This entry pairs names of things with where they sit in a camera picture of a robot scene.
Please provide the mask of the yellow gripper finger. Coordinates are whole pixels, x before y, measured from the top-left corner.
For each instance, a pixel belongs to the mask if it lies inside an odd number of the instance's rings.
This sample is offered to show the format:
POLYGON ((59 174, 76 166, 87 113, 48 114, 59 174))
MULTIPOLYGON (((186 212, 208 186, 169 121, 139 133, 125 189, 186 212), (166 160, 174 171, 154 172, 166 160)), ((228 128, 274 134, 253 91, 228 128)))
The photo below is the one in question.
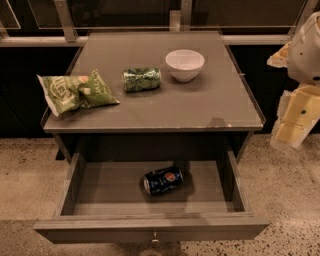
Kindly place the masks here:
POLYGON ((298 148, 320 119, 320 87, 300 84, 280 97, 270 144, 276 149, 298 148))
POLYGON ((270 56, 267 60, 267 64, 275 68, 286 68, 289 46, 290 43, 286 43, 281 49, 270 56))

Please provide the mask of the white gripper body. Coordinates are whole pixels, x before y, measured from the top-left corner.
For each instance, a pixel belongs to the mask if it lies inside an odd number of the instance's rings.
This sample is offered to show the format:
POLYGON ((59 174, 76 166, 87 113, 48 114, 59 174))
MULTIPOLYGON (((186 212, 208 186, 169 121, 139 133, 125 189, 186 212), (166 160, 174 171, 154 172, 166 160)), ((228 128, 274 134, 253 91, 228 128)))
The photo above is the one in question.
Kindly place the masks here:
POLYGON ((320 84, 320 12, 313 13, 292 38, 287 69, 290 78, 320 84))

